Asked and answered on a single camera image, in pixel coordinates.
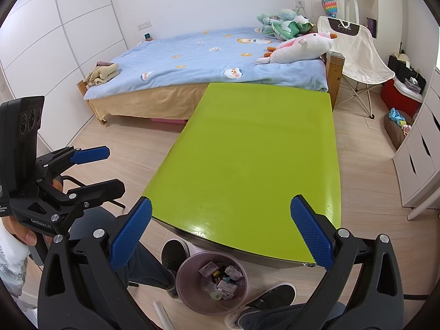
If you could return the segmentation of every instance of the folding chair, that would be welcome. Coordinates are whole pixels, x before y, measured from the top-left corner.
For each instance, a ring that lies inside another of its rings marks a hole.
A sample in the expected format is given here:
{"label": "folding chair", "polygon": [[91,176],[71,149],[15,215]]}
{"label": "folding chair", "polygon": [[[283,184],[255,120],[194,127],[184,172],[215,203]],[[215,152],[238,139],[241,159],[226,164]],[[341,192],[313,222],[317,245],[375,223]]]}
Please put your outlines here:
{"label": "folding chair", "polygon": [[[342,80],[353,92],[353,96],[336,104],[358,98],[368,116],[374,119],[370,91],[394,78],[395,73],[386,66],[377,53],[370,31],[365,26],[325,16],[318,19],[318,31],[336,33],[337,38],[333,40],[332,51],[339,52],[345,57]],[[356,82],[356,87],[353,87],[350,79]],[[359,84],[364,84],[366,87],[360,89]],[[360,98],[360,94],[364,92],[368,94],[369,108]]]}

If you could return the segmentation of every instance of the human hand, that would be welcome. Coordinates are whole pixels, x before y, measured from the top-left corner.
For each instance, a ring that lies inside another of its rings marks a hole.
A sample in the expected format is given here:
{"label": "human hand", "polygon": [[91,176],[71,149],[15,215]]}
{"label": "human hand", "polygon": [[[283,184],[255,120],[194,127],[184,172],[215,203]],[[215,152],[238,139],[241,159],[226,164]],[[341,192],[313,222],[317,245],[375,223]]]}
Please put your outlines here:
{"label": "human hand", "polygon": [[14,216],[8,216],[2,218],[4,228],[14,235],[21,242],[34,246],[37,244],[37,236],[26,226],[20,224]]}
{"label": "human hand", "polygon": [[[58,180],[53,180],[52,186],[62,192],[62,185]],[[35,246],[37,244],[37,236],[35,233],[19,223],[14,216],[3,217],[2,221],[4,228],[24,244],[28,246]],[[45,235],[44,238],[48,244],[52,243],[52,237]]]}

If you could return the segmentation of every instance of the metal screw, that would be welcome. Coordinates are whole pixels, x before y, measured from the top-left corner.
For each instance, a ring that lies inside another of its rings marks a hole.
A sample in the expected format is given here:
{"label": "metal screw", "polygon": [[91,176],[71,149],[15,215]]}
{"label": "metal screw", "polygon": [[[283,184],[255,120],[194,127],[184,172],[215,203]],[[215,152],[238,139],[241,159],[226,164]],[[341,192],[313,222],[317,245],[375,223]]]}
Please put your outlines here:
{"label": "metal screw", "polygon": [[56,235],[54,237],[54,243],[59,243],[62,241],[62,235]]}
{"label": "metal screw", "polygon": [[380,235],[379,239],[384,242],[384,243],[388,243],[389,242],[389,237],[387,235]]}
{"label": "metal screw", "polygon": [[338,235],[340,235],[342,238],[348,238],[348,236],[350,235],[350,232],[348,230],[346,230],[345,228],[341,228],[338,232]]}
{"label": "metal screw", "polygon": [[105,235],[105,231],[102,228],[98,228],[93,232],[93,237],[95,238],[101,238],[103,235]]}

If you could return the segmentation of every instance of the wall outlet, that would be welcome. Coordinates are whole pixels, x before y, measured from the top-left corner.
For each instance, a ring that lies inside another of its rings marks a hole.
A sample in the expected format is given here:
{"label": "wall outlet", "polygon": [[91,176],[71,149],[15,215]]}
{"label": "wall outlet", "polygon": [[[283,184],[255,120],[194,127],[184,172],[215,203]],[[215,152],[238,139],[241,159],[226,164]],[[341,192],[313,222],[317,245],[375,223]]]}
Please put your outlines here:
{"label": "wall outlet", "polygon": [[144,28],[151,27],[151,26],[152,26],[151,21],[148,20],[147,22],[144,22],[143,24],[139,24],[138,30],[143,30]]}
{"label": "wall outlet", "polygon": [[296,8],[305,8],[305,1],[304,0],[295,0],[295,7]]}

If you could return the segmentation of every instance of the white unicorn plush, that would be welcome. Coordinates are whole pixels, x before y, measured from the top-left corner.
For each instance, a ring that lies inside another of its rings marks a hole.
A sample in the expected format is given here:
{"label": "white unicorn plush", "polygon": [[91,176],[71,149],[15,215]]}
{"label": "white unicorn plush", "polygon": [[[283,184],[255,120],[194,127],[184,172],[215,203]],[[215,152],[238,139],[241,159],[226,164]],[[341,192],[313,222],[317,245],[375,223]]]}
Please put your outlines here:
{"label": "white unicorn plush", "polygon": [[263,58],[257,59],[258,65],[267,63],[294,63],[319,58],[333,48],[335,33],[310,33],[302,37],[289,39],[277,48],[268,47]]}

